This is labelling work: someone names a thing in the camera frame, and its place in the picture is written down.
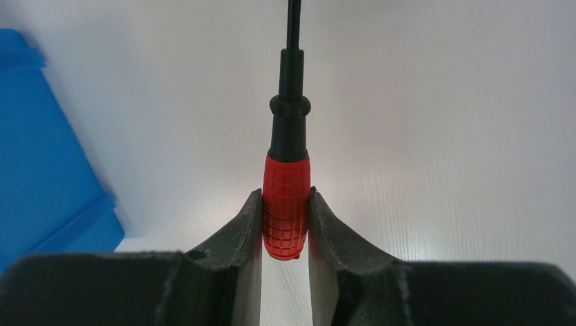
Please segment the red black screwdriver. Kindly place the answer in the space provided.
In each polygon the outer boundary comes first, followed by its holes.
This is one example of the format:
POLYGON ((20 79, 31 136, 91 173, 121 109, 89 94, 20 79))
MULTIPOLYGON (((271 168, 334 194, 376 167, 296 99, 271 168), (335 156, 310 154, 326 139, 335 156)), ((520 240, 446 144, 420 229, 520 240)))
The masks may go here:
POLYGON ((271 257, 280 261, 299 258, 308 231, 311 171, 306 116, 311 104, 303 94, 301 11, 301 1, 288 2, 287 40, 281 50, 278 94, 270 100, 272 134, 262 190, 264 246, 271 257))

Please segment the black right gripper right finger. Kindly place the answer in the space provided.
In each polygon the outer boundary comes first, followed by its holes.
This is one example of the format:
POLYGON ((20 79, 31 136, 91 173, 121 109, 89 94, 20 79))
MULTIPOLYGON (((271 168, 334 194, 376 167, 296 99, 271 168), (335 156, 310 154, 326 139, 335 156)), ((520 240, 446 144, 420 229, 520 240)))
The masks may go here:
POLYGON ((575 283, 552 264, 402 261, 310 197, 315 325, 574 325, 575 283))

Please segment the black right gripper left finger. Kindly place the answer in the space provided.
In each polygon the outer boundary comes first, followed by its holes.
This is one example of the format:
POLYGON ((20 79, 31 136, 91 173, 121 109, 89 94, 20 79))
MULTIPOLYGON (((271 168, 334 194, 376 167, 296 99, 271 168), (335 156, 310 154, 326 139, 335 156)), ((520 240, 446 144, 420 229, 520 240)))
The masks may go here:
POLYGON ((193 249, 34 254, 1 277, 2 325, 259 325, 260 190, 193 249))

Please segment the blue plastic bin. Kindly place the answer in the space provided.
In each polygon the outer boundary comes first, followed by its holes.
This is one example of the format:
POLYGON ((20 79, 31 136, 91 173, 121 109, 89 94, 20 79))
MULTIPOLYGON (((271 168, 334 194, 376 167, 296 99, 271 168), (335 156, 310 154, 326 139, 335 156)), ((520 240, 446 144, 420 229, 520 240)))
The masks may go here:
POLYGON ((124 231, 42 69, 1 30, 1 269, 31 253, 108 252, 124 231))

